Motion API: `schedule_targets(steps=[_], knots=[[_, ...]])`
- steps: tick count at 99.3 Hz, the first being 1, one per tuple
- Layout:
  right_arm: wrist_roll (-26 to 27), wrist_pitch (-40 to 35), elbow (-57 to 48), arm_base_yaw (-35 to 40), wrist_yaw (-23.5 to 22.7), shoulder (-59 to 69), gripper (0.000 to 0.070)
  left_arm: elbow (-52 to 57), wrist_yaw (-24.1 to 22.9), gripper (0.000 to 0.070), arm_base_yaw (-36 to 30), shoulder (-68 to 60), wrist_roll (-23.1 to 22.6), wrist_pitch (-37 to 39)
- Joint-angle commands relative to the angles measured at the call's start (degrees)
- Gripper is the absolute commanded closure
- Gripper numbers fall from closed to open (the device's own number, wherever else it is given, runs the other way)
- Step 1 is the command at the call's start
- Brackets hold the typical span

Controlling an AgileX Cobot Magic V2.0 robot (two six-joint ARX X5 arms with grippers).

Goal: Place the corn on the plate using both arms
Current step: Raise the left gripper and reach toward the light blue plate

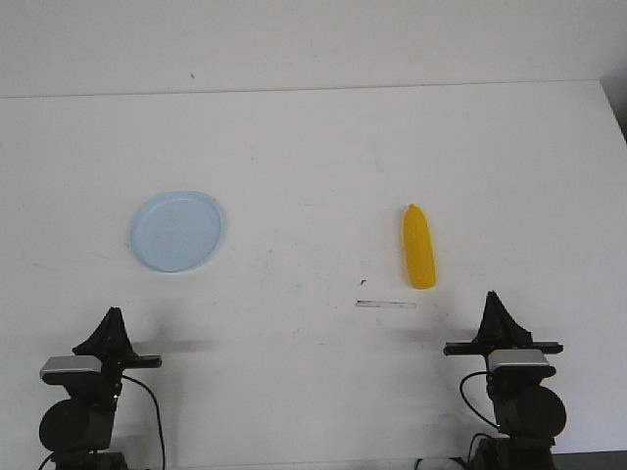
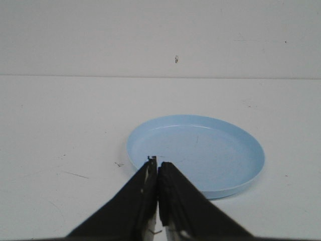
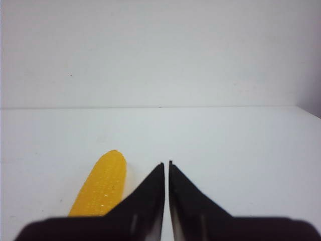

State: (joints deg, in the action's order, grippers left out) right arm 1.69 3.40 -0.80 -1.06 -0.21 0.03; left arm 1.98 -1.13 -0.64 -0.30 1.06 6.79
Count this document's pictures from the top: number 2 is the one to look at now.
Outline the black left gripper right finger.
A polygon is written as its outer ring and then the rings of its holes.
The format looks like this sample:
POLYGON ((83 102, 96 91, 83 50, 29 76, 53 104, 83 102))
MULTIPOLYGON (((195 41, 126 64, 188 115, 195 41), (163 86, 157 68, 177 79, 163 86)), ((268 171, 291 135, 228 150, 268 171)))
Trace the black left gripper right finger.
POLYGON ((212 204, 170 162, 157 176, 159 216, 167 238, 253 238, 254 236, 212 204))

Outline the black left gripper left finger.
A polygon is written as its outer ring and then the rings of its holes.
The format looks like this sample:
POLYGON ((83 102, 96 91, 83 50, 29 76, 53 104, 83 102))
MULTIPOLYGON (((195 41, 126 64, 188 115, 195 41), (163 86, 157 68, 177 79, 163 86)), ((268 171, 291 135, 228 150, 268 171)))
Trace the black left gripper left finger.
POLYGON ((148 161, 121 190, 67 238, 153 238, 157 208, 157 162, 148 161))

